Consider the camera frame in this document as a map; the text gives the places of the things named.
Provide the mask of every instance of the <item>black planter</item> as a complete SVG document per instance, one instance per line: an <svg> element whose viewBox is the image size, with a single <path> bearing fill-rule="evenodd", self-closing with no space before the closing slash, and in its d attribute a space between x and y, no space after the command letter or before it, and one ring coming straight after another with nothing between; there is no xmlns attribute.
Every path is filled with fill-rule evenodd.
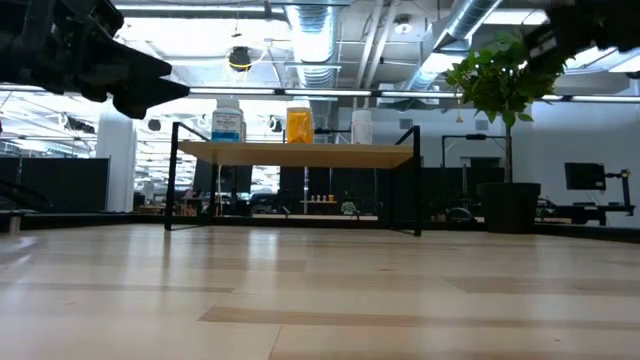
<svg viewBox="0 0 640 360"><path fill-rule="evenodd" d="M533 230L540 184L494 183L478 185L487 230L526 234Z"/></svg>

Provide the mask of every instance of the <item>white container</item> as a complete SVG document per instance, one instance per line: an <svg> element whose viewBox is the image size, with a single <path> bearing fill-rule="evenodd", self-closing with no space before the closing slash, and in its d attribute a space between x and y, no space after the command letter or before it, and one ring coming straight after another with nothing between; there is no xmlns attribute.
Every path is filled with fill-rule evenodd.
<svg viewBox="0 0 640 360"><path fill-rule="evenodd" d="M211 116L211 141L245 142L246 127L238 100L218 100L218 107Z"/></svg>
<svg viewBox="0 0 640 360"><path fill-rule="evenodd" d="M373 144L373 125L371 111L355 110L351 118L351 143Z"/></svg>

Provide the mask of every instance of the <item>orange container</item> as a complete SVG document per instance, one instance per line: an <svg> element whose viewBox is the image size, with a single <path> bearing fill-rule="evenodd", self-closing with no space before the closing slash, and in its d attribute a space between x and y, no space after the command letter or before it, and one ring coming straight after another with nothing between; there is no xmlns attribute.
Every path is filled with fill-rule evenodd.
<svg viewBox="0 0 640 360"><path fill-rule="evenodd" d="M304 107L287 109L287 142L290 144L313 144L311 109Z"/></svg>

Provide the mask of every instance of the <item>wooden floor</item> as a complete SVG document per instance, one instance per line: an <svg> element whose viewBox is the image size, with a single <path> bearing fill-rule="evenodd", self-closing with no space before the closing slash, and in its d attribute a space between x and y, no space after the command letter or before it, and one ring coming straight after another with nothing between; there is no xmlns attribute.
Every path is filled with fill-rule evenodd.
<svg viewBox="0 0 640 360"><path fill-rule="evenodd" d="M135 225L0 237L0 359L640 359L640 246Z"/></svg>

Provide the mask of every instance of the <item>plant stem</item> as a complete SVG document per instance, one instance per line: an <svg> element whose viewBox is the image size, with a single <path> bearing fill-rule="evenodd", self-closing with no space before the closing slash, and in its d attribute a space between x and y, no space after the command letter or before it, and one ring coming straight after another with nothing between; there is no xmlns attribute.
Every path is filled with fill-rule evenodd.
<svg viewBox="0 0 640 360"><path fill-rule="evenodd" d="M512 183L513 179L512 179L512 168L513 168L513 162L512 162L512 153L511 153L511 127L507 126L507 136L505 137L505 142L506 142L506 146L505 146L505 155L504 155L504 182L506 183Z"/></svg>

